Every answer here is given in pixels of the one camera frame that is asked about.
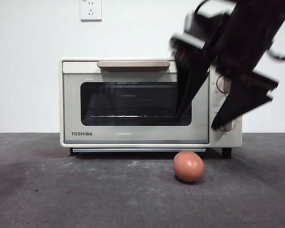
white wall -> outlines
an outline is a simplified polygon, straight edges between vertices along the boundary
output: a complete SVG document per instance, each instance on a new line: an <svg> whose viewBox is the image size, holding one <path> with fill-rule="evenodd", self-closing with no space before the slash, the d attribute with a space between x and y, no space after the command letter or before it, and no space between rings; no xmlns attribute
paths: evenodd
<svg viewBox="0 0 285 228"><path fill-rule="evenodd" d="M0 132L58 132L61 57L169 57L169 38L199 2L103 0L102 22L80 22L79 0L0 0ZM285 24L274 47L285 51ZM257 69L280 85L244 116L244 131L285 132L285 63L264 56Z"/></svg>

oven door handle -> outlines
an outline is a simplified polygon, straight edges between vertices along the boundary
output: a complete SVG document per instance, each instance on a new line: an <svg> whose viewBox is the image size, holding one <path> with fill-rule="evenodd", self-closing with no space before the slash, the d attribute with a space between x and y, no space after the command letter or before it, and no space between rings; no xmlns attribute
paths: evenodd
<svg viewBox="0 0 285 228"><path fill-rule="evenodd" d="M108 72L158 72L167 70L170 67L170 62L166 60L99 61L97 66Z"/></svg>

oven control knob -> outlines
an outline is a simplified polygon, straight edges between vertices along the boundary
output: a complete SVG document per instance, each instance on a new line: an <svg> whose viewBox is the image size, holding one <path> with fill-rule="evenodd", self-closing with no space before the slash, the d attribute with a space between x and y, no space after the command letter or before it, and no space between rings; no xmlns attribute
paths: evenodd
<svg viewBox="0 0 285 228"><path fill-rule="evenodd" d="M221 126L219 129L223 132L229 132L236 126L236 120L226 123L225 125Z"/></svg>
<svg viewBox="0 0 285 228"><path fill-rule="evenodd" d="M216 81L217 89L223 94L230 93L230 85L231 80L224 76L220 76Z"/></svg>

oven foot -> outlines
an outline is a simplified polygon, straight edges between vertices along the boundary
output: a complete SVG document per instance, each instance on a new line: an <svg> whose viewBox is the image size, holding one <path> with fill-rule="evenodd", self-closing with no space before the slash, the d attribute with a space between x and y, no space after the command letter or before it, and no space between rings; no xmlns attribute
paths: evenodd
<svg viewBox="0 0 285 228"><path fill-rule="evenodd" d="M231 153L232 153L232 148L227 148L227 147L222 148L223 159L230 159L232 157Z"/></svg>
<svg viewBox="0 0 285 228"><path fill-rule="evenodd" d="M76 152L73 152L73 148L69 149L69 157L76 156Z"/></svg>

oven door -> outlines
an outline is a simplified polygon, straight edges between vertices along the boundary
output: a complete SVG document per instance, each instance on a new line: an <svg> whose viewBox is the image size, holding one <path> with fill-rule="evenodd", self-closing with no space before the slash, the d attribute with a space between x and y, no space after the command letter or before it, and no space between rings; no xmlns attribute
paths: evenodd
<svg viewBox="0 0 285 228"><path fill-rule="evenodd" d="M208 143L208 90L176 118L174 61L63 62L64 143Z"/></svg>

